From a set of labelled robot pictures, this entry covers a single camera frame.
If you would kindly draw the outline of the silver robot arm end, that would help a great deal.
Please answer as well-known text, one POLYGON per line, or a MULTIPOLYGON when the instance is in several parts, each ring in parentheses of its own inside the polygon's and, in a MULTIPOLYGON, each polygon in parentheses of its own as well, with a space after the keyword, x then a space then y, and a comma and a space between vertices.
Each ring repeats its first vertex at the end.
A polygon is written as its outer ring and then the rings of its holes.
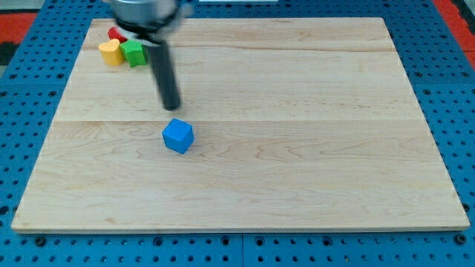
POLYGON ((178 31, 193 13, 190 4, 176 0, 104 0, 119 33, 142 45, 158 46, 178 31))

